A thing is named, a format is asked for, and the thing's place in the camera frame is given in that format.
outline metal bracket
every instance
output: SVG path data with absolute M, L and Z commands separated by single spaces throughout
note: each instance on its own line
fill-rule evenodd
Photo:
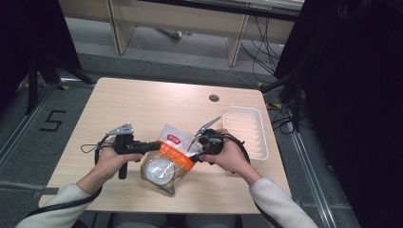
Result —
M 130 123 L 123 124 L 122 126 L 115 128 L 113 130 L 107 131 L 106 135 L 126 135 L 126 134 L 133 134 L 134 130 Z

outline wooden table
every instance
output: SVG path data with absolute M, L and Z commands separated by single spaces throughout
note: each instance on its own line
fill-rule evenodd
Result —
M 209 96 L 220 97 L 211 102 Z M 85 154 L 83 144 L 97 143 L 107 131 L 125 123 L 134 128 L 134 139 L 156 141 L 170 124 L 190 137 L 230 106 L 257 108 L 262 121 L 269 159 L 257 166 L 290 193 L 278 147 L 262 95 L 257 90 L 206 85 L 186 85 L 102 78 L 92 92 L 48 187 L 63 187 L 78 181 L 93 167 L 93 153 Z M 212 128 L 221 128 L 222 118 Z M 117 175 L 88 210 L 110 212 L 258 214 L 248 185 L 242 178 L 207 162 L 195 167 L 177 184 L 176 196 L 163 195 L 153 184 L 141 180 L 140 163 L 128 165 L 127 178 Z M 51 196 L 43 196 L 42 206 Z

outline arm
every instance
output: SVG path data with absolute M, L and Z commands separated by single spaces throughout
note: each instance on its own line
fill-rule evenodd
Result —
M 117 155 L 111 147 L 103 148 L 98 163 L 91 171 L 76 184 L 66 185 L 54 198 L 48 201 L 44 207 L 82 200 L 92 196 L 105 182 L 113 178 L 123 164 L 130 161 L 138 161 L 142 156 L 141 154 Z M 88 202 L 75 207 L 36 214 L 23 219 L 17 227 L 70 228 L 90 204 L 91 202 Z
M 227 130 L 217 130 L 229 134 Z M 219 155 L 201 155 L 205 162 L 213 162 L 226 171 L 238 173 L 249 185 L 256 205 L 282 227 L 317 227 L 308 215 L 272 180 L 263 178 L 244 158 L 239 147 L 224 140 Z

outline plastic tray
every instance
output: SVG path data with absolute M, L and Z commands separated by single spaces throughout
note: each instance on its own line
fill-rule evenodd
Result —
M 223 116 L 223 127 L 240 141 L 251 160 L 267 160 L 266 136 L 260 112 L 255 108 L 231 106 Z

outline snack bag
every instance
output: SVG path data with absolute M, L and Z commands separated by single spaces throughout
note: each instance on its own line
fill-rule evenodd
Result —
M 192 139 L 186 134 L 168 124 L 163 128 L 158 143 L 161 149 L 149 152 L 143 161 L 142 179 L 149 180 L 168 195 L 174 196 L 174 183 L 193 168 L 195 163 L 189 157 L 200 153 L 201 149 L 192 144 Z

